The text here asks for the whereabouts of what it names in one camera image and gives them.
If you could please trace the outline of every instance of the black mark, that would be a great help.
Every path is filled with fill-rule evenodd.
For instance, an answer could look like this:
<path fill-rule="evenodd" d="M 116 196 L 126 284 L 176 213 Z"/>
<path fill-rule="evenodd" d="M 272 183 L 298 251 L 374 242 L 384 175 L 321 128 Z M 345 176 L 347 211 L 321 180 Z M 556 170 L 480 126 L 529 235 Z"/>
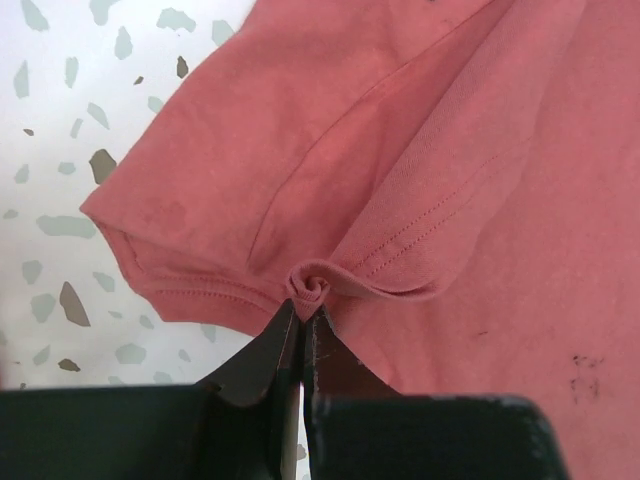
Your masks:
<path fill-rule="evenodd" d="M 600 379 L 596 376 L 596 369 L 604 362 L 604 357 L 574 355 L 571 360 L 577 370 L 577 376 L 569 380 L 573 403 L 577 405 L 582 400 L 595 402 L 600 397 Z"/>

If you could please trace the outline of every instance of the dark stain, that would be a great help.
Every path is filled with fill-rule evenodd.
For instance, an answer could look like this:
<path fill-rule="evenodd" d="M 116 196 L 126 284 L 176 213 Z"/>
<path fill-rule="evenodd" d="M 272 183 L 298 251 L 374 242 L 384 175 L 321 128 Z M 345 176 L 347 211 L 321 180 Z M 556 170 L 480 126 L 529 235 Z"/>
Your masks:
<path fill-rule="evenodd" d="M 577 405 L 582 400 L 597 401 L 600 398 L 600 379 L 596 376 L 596 368 L 604 362 L 604 357 L 574 355 L 571 360 L 577 370 L 577 376 L 569 381 L 573 403 Z"/>

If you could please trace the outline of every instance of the gray speckle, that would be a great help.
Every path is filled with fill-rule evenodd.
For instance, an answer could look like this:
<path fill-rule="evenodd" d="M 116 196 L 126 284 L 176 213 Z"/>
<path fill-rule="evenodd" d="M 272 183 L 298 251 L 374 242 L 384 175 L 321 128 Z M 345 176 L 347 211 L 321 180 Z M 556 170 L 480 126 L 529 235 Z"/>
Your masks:
<path fill-rule="evenodd" d="M 160 110 L 162 110 L 164 102 L 158 97 L 149 97 L 149 99 L 147 100 L 147 106 L 152 112 L 158 113 L 160 112 Z"/>
<path fill-rule="evenodd" d="M 50 217 L 43 215 L 36 219 L 36 225 L 45 235 L 51 237 L 93 238 L 96 227 L 91 220 L 84 217 L 61 215 Z"/>
<path fill-rule="evenodd" d="M 42 15 L 40 9 L 31 0 L 21 0 L 22 14 L 24 15 L 24 21 L 31 30 L 36 32 L 44 32 L 49 30 L 49 22 Z"/>
<path fill-rule="evenodd" d="M 89 9 L 96 25 L 106 25 L 109 20 L 109 9 L 120 0 L 90 0 Z"/>
<path fill-rule="evenodd" d="M 200 329 L 202 330 L 202 334 L 209 340 L 211 343 L 215 343 L 216 341 L 216 326 L 215 325 L 200 325 Z"/>
<path fill-rule="evenodd" d="M 165 372 L 156 372 L 153 375 L 153 381 L 156 383 L 173 383 L 171 375 Z"/>
<path fill-rule="evenodd" d="M 73 360 L 69 360 L 68 358 L 64 358 L 58 362 L 58 366 L 62 370 L 66 370 L 67 372 L 79 372 L 80 367 Z"/>
<path fill-rule="evenodd" d="M 64 83 L 66 83 L 69 88 L 73 88 L 73 84 L 76 83 L 78 66 L 78 59 L 76 57 L 67 58 L 64 65 Z"/>
<path fill-rule="evenodd" d="M 53 295 L 43 293 L 36 295 L 31 299 L 31 313 L 38 323 L 44 323 L 53 313 L 53 307 L 56 306 L 56 299 Z"/>
<path fill-rule="evenodd" d="M 165 8 L 160 12 L 156 27 L 170 28 L 173 31 L 184 28 L 187 32 L 193 32 L 196 29 L 196 22 L 181 10 Z"/>
<path fill-rule="evenodd" d="M 126 385 L 120 378 L 118 377 L 107 377 L 107 382 L 111 385 Z"/>
<path fill-rule="evenodd" d="M 27 285 L 33 285 L 42 273 L 42 264 L 38 260 L 29 260 L 22 263 L 22 278 Z"/>
<path fill-rule="evenodd" d="M 156 328 L 153 326 L 153 323 L 151 323 L 151 319 L 146 315 L 140 315 L 140 325 L 142 325 L 144 328 L 148 328 L 149 330 L 153 330 L 154 328 Z"/>
<path fill-rule="evenodd" d="M 21 166 L 13 179 L 16 183 L 27 183 L 29 181 L 29 165 Z"/>
<path fill-rule="evenodd" d="M 105 292 L 113 292 L 116 289 L 116 282 L 113 277 L 102 272 L 93 272 L 93 278 L 96 279 L 98 284 Z"/>
<path fill-rule="evenodd" d="M 80 127 L 82 126 L 82 122 L 84 120 L 82 120 L 81 118 L 76 118 L 76 120 L 73 122 L 73 125 L 71 126 L 71 132 L 69 133 L 69 135 L 71 135 L 71 138 L 78 138 L 78 132 L 80 132 Z"/>
<path fill-rule="evenodd" d="M 146 357 L 147 350 L 135 343 L 123 345 L 116 350 L 116 358 L 122 365 L 140 365 Z"/>
<path fill-rule="evenodd" d="M 211 27 L 211 39 L 218 47 L 221 47 L 234 34 L 233 28 L 226 20 L 214 20 Z"/>
<path fill-rule="evenodd" d="M 51 354 L 51 345 L 47 345 L 33 357 L 33 364 L 38 366 L 49 360 Z"/>
<path fill-rule="evenodd" d="M 189 65 L 187 65 L 187 61 L 182 57 L 178 57 L 178 63 L 176 65 L 176 75 L 180 78 L 184 78 L 189 73 Z"/>
<path fill-rule="evenodd" d="M 64 314 L 71 323 L 79 327 L 90 327 L 89 317 L 80 297 L 69 282 L 64 282 L 60 290 L 60 305 L 64 309 Z"/>
<path fill-rule="evenodd" d="M 60 162 L 58 164 L 58 173 L 63 175 L 71 175 L 76 171 L 76 166 L 73 162 Z"/>
<path fill-rule="evenodd" d="M 113 53 L 119 60 L 124 60 L 133 52 L 133 43 L 131 43 L 131 35 L 127 32 L 127 29 L 120 27 L 118 30 L 118 36 L 116 37 L 116 45 L 113 48 Z"/>
<path fill-rule="evenodd" d="M 104 182 L 117 166 L 116 161 L 104 148 L 101 148 L 91 156 L 89 165 L 91 165 L 93 180 L 97 185 Z"/>
<path fill-rule="evenodd" d="M 187 351 L 183 348 L 178 350 L 178 357 L 180 357 L 180 360 L 191 363 L 191 357 L 189 356 Z"/>
<path fill-rule="evenodd" d="M 107 114 L 104 113 L 104 110 L 102 110 L 101 107 L 99 107 L 95 103 L 89 103 L 89 105 L 87 105 L 87 113 L 91 115 L 96 122 L 109 130 L 109 120 L 107 120 Z"/>
<path fill-rule="evenodd" d="M 24 98 L 29 96 L 29 66 L 25 60 L 13 77 L 13 90 L 16 97 Z"/>

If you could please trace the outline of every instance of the seam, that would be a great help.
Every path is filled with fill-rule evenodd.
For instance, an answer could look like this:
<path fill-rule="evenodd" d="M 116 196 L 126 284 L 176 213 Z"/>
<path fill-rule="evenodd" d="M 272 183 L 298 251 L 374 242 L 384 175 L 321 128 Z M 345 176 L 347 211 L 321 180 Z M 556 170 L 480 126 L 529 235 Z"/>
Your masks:
<path fill-rule="evenodd" d="M 521 145 L 523 145 L 524 143 L 528 142 L 532 137 L 527 138 L 526 140 L 519 142 L 517 145 L 515 145 L 512 148 L 509 148 L 508 150 L 504 151 L 503 153 L 501 153 L 498 156 L 504 155 L 505 153 L 508 153 L 509 151 L 513 150 L 514 148 L 517 148 Z M 379 272 L 380 270 L 386 268 L 387 266 L 389 266 L 391 263 L 393 263 L 395 260 L 397 260 L 399 257 L 401 257 L 402 255 L 404 255 L 405 252 L 407 252 L 408 250 L 412 249 L 414 246 L 416 246 L 418 243 L 422 242 L 426 237 L 428 237 L 429 235 L 431 235 L 433 232 L 435 232 L 436 230 L 438 230 L 440 227 L 442 227 L 442 225 L 444 225 L 445 223 L 447 223 L 449 220 L 451 220 L 453 217 L 455 217 L 458 213 L 462 212 L 470 203 L 471 201 L 480 193 L 480 191 L 483 189 L 484 186 L 486 186 L 491 180 L 493 180 L 499 173 L 501 173 L 504 170 L 507 170 L 509 167 L 513 167 L 513 165 L 511 165 L 510 162 L 507 162 L 507 164 L 504 167 L 498 168 L 495 172 L 493 172 L 489 177 L 487 177 L 487 179 L 482 182 L 480 185 L 478 185 L 478 188 L 476 189 L 476 191 L 467 199 L 466 202 L 464 202 L 458 209 L 456 209 L 455 211 L 453 211 L 452 213 L 450 213 L 449 215 L 447 215 L 445 218 L 443 218 L 442 220 L 440 220 L 438 223 L 436 223 L 433 227 L 431 227 L 429 230 L 427 230 L 426 232 L 423 232 L 422 234 L 420 234 L 417 238 L 415 238 L 411 243 L 405 245 L 398 253 L 396 253 L 393 257 L 391 257 L 390 259 L 388 259 L 386 262 L 384 262 L 381 265 L 378 265 L 376 268 L 374 268 L 370 273 L 367 274 L 366 278 L 369 278 L 373 275 L 375 275 L 377 272 Z M 406 231 L 407 228 L 409 228 L 409 226 L 414 225 L 416 223 L 418 219 L 414 220 L 413 222 L 411 222 L 407 227 L 405 227 L 402 231 Z"/>
<path fill-rule="evenodd" d="M 307 157 L 309 156 L 311 151 L 315 149 L 315 147 L 318 145 L 318 143 L 320 143 L 324 139 L 324 137 L 326 135 L 328 135 L 328 133 L 330 131 L 332 131 L 336 127 L 336 125 L 338 125 L 353 109 L 355 109 L 356 106 L 358 106 L 361 102 L 363 102 L 366 97 L 372 95 L 375 90 L 381 89 L 382 88 L 382 84 L 385 83 L 389 78 L 393 77 L 394 75 L 396 75 L 401 70 L 404 70 L 405 68 L 408 68 L 408 66 L 410 64 L 414 63 L 417 59 L 419 59 L 421 56 L 423 56 L 424 54 L 429 52 L 432 48 L 434 48 L 435 46 L 437 46 L 440 43 L 442 43 L 449 36 L 453 35 L 459 28 L 461 28 L 467 22 L 469 22 L 473 18 L 475 18 L 475 16 L 478 15 L 480 12 L 482 12 L 485 8 L 488 8 L 494 1 L 496 1 L 496 0 L 491 0 L 491 1 L 487 2 L 486 5 L 482 6 L 481 8 L 479 8 L 478 10 L 473 12 L 465 20 L 463 20 L 458 25 L 456 25 L 451 31 L 449 31 L 448 33 L 446 33 L 445 35 L 440 37 L 438 40 L 436 40 L 435 42 L 430 44 L 428 47 L 426 47 L 421 52 L 419 52 L 416 55 L 414 55 L 413 57 L 411 57 L 409 60 L 407 60 L 402 65 L 400 65 L 398 68 L 396 68 L 395 70 L 389 72 L 387 75 L 385 75 L 383 78 L 381 78 L 378 82 L 376 82 L 369 89 L 367 89 L 367 91 L 365 91 L 362 95 L 360 95 L 340 116 L 338 116 L 338 118 L 331 125 L 329 125 L 329 127 L 324 132 L 322 132 L 322 134 L 309 146 L 309 148 L 306 150 L 304 155 L 302 155 L 302 158 L 300 159 L 300 162 L 298 162 L 298 164 L 294 167 L 294 169 L 291 171 L 291 173 L 289 175 L 287 175 L 287 178 L 285 178 L 284 181 L 278 186 L 277 190 L 275 191 L 275 193 L 273 194 L 273 196 L 269 200 L 269 204 L 267 205 L 267 208 L 265 209 L 264 215 L 262 216 L 262 218 L 260 220 L 260 224 L 258 225 L 258 229 L 256 230 L 256 236 L 254 237 L 253 242 L 251 243 L 251 248 L 249 248 L 249 254 L 247 255 L 247 261 L 246 261 L 245 264 L 248 264 L 249 261 L 251 260 L 251 256 L 253 255 L 253 250 L 254 250 L 256 244 L 258 243 L 258 237 L 260 236 L 260 232 L 262 231 L 262 228 L 263 228 L 264 223 L 265 223 L 265 221 L 267 219 L 267 216 L 268 216 L 269 212 L 271 211 L 271 207 L 273 206 L 273 204 L 274 204 L 276 198 L 278 197 L 280 191 L 284 188 L 284 186 L 287 183 L 289 183 L 289 180 L 291 180 L 291 178 L 300 169 L 302 164 L 305 162 L 305 160 L 307 159 Z"/>
<path fill-rule="evenodd" d="M 146 275 L 148 275 L 148 276 L 150 276 L 150 277 L 153 277 L 153 279 L 154 279 L 154 280 L 201 281 L 201 282 L 204 282 L 206 285 L 210 285 L 210 286 L 213 286 L 213 285 L 215 285 L 215 284 L 230 285 L 230 286 L 233 286 L 233 287 L 237 287 L 237 288 L 239 288 L 239 289 L 241 289 L 241 290 L 245 290 L 245 291 L 251 292 L 251 293 L 253 293 L 253 294 L 255 294 L 255 295 L 259 296 L 260 298 L 262 298 L 262 299 L 264 299 L 264 300 L 267 300 L 267 301 L 269 301 L 269 302 L 271 302 L 271 303 L 273 303 L 273 304 L 275 304 L 275 305 L 277 305 L 277 304 L 278 304 L 278 301 L 277 301 L 276 299 L 272 298 L 270 295 L 267 295 L 266 293 L 261 292 L 260 290 L 257 290 L 257 289 L 255 289 L 255 288 L 248 287 L 248 286 L 246 286 L 246 285 L 243 285 L 243 284 L 238 283 L 238 282 L 233 282 L 233 281 L 231 281 L 231 280 L 225 280 L 225 279 L 219 279 L 219 278 L 211 278 L 211 277 L 208 277 L 208 276 L 205 276 L 205 275 L 197 275 L 197 276 L 189 276 L 189 275 L 161 275 L 161 274 L 151 273 L 151 272 L 149 272 L 147 269 L 145 269 L 145 268 L 140 264 L 140 262 L 138 261 L 138 254 L 137 254 L 136 250 L 133 248 L 133 246 L 131 245 L 131 242 L 129 241 L 129 236 L 128 236 L 128 234 L 126 234 L 126 233 L 124 233 L 124 232 L 122 232 L 122 233 L 124 234 L 124 235 L 123 235 L 123 238 L 124 238 L 124 240 L 125 240 L 125 242 L 126 242 L 126 244 L 127 244 L 127 247 L 129 248 L 129 250 L 130 250 L 130 251 L 131 251 L 131 253 L 132 253 L 133 262 L 135 263 L 136 267 L 138 267 L 138 269 L 139 269 L 141 272 L 145 272 L 145 274 L 146 274 Z M 171 290 L 156 290 L 156 291 L 157 291 L 157 292 L 159 292 L 159 291 L 167 291 L 167 292 L 169 292 L 169 291 L 171 291 Z M 225 294 L 217 294 L 217 295 L 218 295 L 218 296 L 227 296 L 227 297 L 233 297 L 233 298 L 242 299 L 242 300 L 244 300 L 245 302 L 249 302 L 249 303 L 251 303 L 252 305 L 256 306 L 257 308 L 262 309 L 262 308 L 261 308 L 261 307 L 259 307 L 257 304 L 253 304 L 250 300 L 248 300 L 248 299 L 244 299 L 244 298 L 242 298 L 242 297 L 235 297 L 235 296 L 233 296 L 233 295 L 228 295 L 228 294 L 227 294 L 227 295 L 225 295 Z"/>
<path fill-rule="evenodd" d="M 200 290 L 181 290 L 181 289 L 162 289 L 162 290 L 154 290 L 153 293 L 157 293 L 157 294 L 162 294 L 162 295 L 185 295 L 185 296 L 203 296 L 203 297 L 217 297 L 217 298 L 224 298 L 226 300 L 231 300 L 234 302 L 239 302 L 242 303 L 244 305 L 249 305 L 251 307 L 254 307 L 258 310 L 260 310 L 263 313 L 267 313 L 269 315 L 272 314 L 272 312 L 269 312 L 268 310 L 262 308 L 261 306 L 245 299 L 242 297 L 236 297 L 234 295 L 225 295 L 222 293 L 216 293 L 216 292 L 203 292 Z"/>
<path fill-rule="evenodd" d="M 482 165 L 480 165 L 475 172 L 473 172 L 469 178 L 467 178 L 462 184 L 460 184 L 460 186 L 454 190 L 452 193 L 450 193 L 449 195 L 447 195 L 446 197 L 444 197 L 443 199 L 441 199 L 438 203 L 436 203 L 433 207 L 431 207 L 429 210 L 427 210 L 426 212 L 422 213 L 420 216 L 416 217 L 413 221 L 411 221 L 410 223 L 408 223 L 407 225 L 405 225 L 401 230 L 398 230 L 395 234 L 393 234 L 391 237 L 389 237 L 384 243 L 380 244 L 375 250 L 371 251 L 366 257 L 364 257 L 360 262 L 358 262 L 353 269 L 356 270 L 358 268 L 360 268 L 362 265 L 365 264 L 365 262 L 367 260 L 369 260 L 371 257 L 373 257 L 376 253 L 378 253 L 380 250 L 382 250 L 384 247 L 386 247 L 387 245 L 389 245 L 391 242 L 393 242 L 396 238 L 398 238 L 400 235 L 402 235 L 404 232 L 406 232 L 408 229 L 410 229 L 411 227 L 413 227 L 416 223 L 418 223 L 420 220 L 424 219 L 424 217 L 426 217 L 427 215 L 435 212 L 436 210 L 438 210 L 440 207 L 444 206 L 449 200 L 453 199 L 456 195 L 458 195 L 463 189 L 464 187 L 466 187 L 471 180 L 473 180 L 487 165 L 489 165 L 490 163 L 492 163 L 494 160 L 496 160 L 497 158 L 500 158 L 502 155 L 504 155 L 505 153 L 507 153 L 509 150 L 505 151 L 505 152 L 501 152 L 498 153 L 497 155 L 494 155 L 493 157 L 487 159 L 484 161 L 484 163 Z"/>

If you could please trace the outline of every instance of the brown speckle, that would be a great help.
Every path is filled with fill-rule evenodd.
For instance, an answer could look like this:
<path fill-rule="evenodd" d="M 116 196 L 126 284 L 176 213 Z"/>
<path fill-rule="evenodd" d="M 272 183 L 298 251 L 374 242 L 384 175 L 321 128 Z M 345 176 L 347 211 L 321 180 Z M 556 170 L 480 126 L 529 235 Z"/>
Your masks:
<path fill-rule="evenodd" d="M 182 57 L 178 57 L 178 64 L 176 65 L 176 74 L 180 78 L 184 78 L 189 73 L 189 65 L 187 65 L 187 61 Z"/>
<path fill-rule="evenodd" d="M 64 309 L 64 314 L 71 323 L 75 323 L 81 327 L 90 327 L 87 312 L 69 282 L 64 282 L 60 291 L 60 305 Z"/>
<path fill-rule="evenodd" d="M 91 160 L 89 160 L 89 165 L 91 165 L 91 170 L 93 171 L 93 179 L 100 185 L 116 168 L 116 161 L 109 155 L 109 152 L 101 148 L 93 154 Z"/>
<path fill-rule="evenodd" d="M 307 458 L 307 451 L 301 444 L 296 447 L 296 460 L 304 460 Z"/>
<path fill-rule="evenodd" d="M 73 360 L 69 360 L 68 358 L 60 360 L 58 362 L 58 366 L 62 370 L 66 370 L 67 372 L 79 372 L 80 371 L 80 367 L 76 364 L 76 362 L 74 362 Z"/>

